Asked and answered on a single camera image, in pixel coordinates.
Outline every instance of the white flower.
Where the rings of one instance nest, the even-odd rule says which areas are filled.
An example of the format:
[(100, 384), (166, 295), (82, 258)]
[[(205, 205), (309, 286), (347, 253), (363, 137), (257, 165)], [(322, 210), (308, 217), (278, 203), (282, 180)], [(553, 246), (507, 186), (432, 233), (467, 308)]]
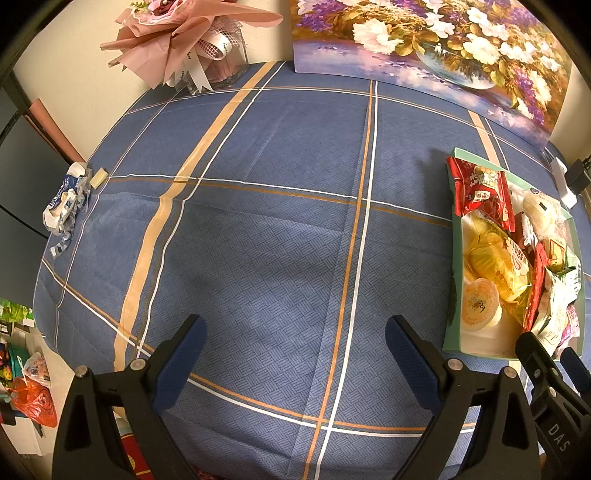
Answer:
[(534, 84), (535, 99), (538, 100), (543, 106), (546, 106), (546, 103), (552, 100), (552, 93), (548, 88), (548, 84), (542, 75), (538, 75), (538, 72), (535, 70), (532, 70), (528, 77)]
[(435, 22), (433, 22), (433, 25), (427, 28), (431, 31), (434, 31), (439, 38), (447, 38), (448, 35), (453, 34), (454, 24), (435, 20)]
[(499, 52), (501, 52), (502, 55), (509, 57), (511, 60), (519, 60), (522, 63), (533, 63), (534, 58), (531, 56), (531, 54), (533, 51), (535, 51), (535, 47), (530, 42), (526, 42), (525, 48), (526, 50), (523, 50), (517, 45), (515, 47), (511, 47), (508, 43), (503, 42)]
[(525, 115), (530, 120), (533, 120), (534, 119), (534, 115), (532, 115), (530, 113), (530, 111), (527, 109), (527, 105), (525, 104), (525, 102), (521, 98), (519, 98), (519, 97), (517, 97), (517, 111), (521, 115)]
[(490, 23), (486, 13), (481, 12), (475, 7), (471, 7), (466, 13), (471, 22), (477, 23), (480, 26), (488, 25)]
[(540, 58), (540, 61), (542, 62), (542, 65), (544, 67), (546, 67), (549, 70), (552, 70), (553, 72), (555, 72), (556, 70), (558, 70), (560, 68), (560, 63), (558, 63), (554, 59), (547, 57), (546, 55), (544, 55), (542, 58)]
[(509, 32), (507, 28), (503, 24), (492, 24), (489, 23), (488, 25), (481, 26), (482, 33), (487, 37), (496, 37), (500, 38), (501, 40), (509, 39)]
[(370, 18), (365, 23), (353, 25), (353, 39), (374, 53), (391, 54), (396, 45), (402, 43), (400, 38), (389, 40), (388, 27), (384, 22)]
[(432, 14), (431, 12), (426, 13), (427, 19), (427, 25), (433, 26), (435, 24), (435, 22), (439, 22), (440, 18), (443, 18), (443, 15), (437, 15), (437, 14)]
[(444, 0), (425, 0), (425, 4), (429, 10), (433, 10), (435, 13), (445, 4)]
[(552, 55), (552, 49), (550, 48), (550, 46), (546, 42), (542, 42), (541, 43), (541, 45), (540, 45), (540, 51), (544, 55)]
[(299, 2), (297, 2), (297, 6), (298, 6), (298, 11), (297, 14), (298, 15), (303, 15), (306, 12), (310, 12), (313, 10), (312, 6), (315, 4), (320, 4), (322, 3), (322, 0), (300, 0)]
[(480, 63), (493, 65), (499, 60), (499, 49), (495, 47), (486, 38), (469, 33), (467, 37), (469, 42), (464, 42), (463, 47)]

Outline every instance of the crumpled plastic bag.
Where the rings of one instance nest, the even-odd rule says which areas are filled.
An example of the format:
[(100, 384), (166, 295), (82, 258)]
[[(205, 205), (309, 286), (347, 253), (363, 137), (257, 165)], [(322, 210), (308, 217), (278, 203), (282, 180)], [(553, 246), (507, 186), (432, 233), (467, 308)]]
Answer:
[(31, 379), (16, 377), (9, 392), (14, 408), (40, 425), (57, 426), (56, 407), (47, 387)]
[(23, 366), (22, 373), (27, 378), (39, 382), (44, 387), (51, 387), (49, 370), (47, 370), (47, 363), (42, 353), (35, 352), (32, 354)]

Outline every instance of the white wall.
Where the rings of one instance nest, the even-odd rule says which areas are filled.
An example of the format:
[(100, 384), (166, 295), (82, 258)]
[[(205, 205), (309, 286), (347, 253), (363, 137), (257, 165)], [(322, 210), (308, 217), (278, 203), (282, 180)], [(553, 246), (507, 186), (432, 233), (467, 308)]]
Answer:
[[(117, 51), (99, 45), (116, 38), (115, 18), (131, 0), (73, 0), (33, 39), (14, 67), (31, 100), (40, 98), (64, 135), (88, 159), (111, 126), (147, 86), (121, 66), (109, 68)], [(251, 63), (293, 57), (288, 0), (241, 0), (280, 12), (274, 28), (243, 29)]]
[(574, 65), (550, 141), (568, 163), (591, 154), (591, 90)]

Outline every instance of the screw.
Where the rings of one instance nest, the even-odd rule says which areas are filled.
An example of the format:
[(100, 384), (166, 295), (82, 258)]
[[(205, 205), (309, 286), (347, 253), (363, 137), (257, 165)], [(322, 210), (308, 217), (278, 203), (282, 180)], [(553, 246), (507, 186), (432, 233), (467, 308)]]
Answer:
[(517, 376), (517, 371), (513, 367), (505, 367), (503, 372), (509, 378), (515, 378)]
[(129, 364), (129, 366), (132, 370), (142, 370), (146, 366), (146, 360), (143, 358), (136, 358)]
[(87, 373), (88, 373), (88, 367), (86, 365), (78, 365), (74, 369), (74, 375), (77, 376), (78, 378), (85, 377)]
[(457, 358), (450, 358), (447, 361), (447, 366), (452, 370), (460, 371), (463, 368), (464, 364), (461, 362), (461, 360), (458, 360)]

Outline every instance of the yellow snack package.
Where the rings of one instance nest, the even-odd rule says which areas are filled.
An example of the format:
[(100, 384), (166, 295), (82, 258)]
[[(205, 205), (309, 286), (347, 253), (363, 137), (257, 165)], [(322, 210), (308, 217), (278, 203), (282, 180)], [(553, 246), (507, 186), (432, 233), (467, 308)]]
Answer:
[(496, 224), (471, 213), (475, 238), (464, 258), (478, 276), (493, 282), (504, 302), (521, 304), (530, 291), (532, 268), (517, 244)]

